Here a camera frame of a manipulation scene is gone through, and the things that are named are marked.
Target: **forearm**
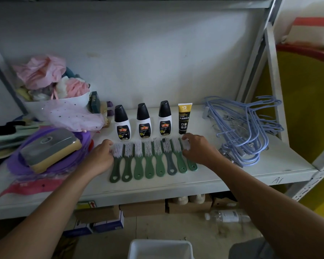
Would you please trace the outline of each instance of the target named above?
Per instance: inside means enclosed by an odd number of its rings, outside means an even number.
[[[324,258],[324,218],[228,160],[209,164],[281,258]]]
[[[51,258],[84,188],[90,182],[77,170],[12,232],[0,241],[0,258]]]

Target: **cardboard box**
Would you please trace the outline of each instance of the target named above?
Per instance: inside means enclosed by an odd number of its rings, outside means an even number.
[[[114,205],[75,210],[74,214],[77,220],[80,220],[83,223],[97,223],[109,220],[117,220],[120,218],[120,209],[118,205]]]
[[[188,202],[185,205],[177,205],[172,199],[168,199],[169,213],[198,213],[208,212],[212,205],[212,199],[209,194],[205,195],[205,202],[202,204]]]
[[[120,205],[120,210],[124,212],[125,217],[164,214],[165,200],[128,203]]]
[[[230,200],[229,198],[212,198],[212,207],[213,208],[237,208],[239,206],[238,202]]]
[[[89,223],[82,223],[77,220],[75,215],[73,214],[68,221],[65,230],[62,235],[65,237],[76,237],[81,235],[90,235],[93,231]]]
[[[99,223],[94,223],[92,228],[98,233],[108,232],[117,229],[124,228],[124,214],[120,212],[120,218],[117,220],[104,221]]]

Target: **hand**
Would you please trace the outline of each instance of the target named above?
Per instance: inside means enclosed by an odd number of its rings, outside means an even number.
[[[105,139],[89,153],[77,170],[89,174],[92,178],[108,170],[114,162],[111,145],[113,142]]]
[[[190,150],[183,150],[182,154],[191,161],[209,166],[214,160],[224,158],[204,136],[187,133],[182,136],[182,139],[188,139],[190,143]]]

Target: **shoe polish bottle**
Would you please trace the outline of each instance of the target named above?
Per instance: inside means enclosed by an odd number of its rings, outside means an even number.
[[[131,125],[124,107],[120,104],[114,109],[115,130],[122,141],[131,138]]]
[[[145,103],[138,104],[137,110],[138,133],[142,139],[151,136],[151,120]]]
[[[168,136],[172,132],[172,113],[168,101],[160,103],[159,130],[162,136]]]

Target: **white basket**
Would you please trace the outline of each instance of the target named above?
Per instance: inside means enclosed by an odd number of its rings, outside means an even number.
[[[87,107],[89,103],[89,96],[91,91],[77,97],[59,99],[60,101],[68,101],[72,104],[77,104],[82,107]],[[36,101],[36,102],[23,102],[28,112],[34,115],[40,121],[46,121],[46,118],[43,114],[43,107],[46,101]]]
[[[128,259],[194,259],[188,241],[135,239]]]

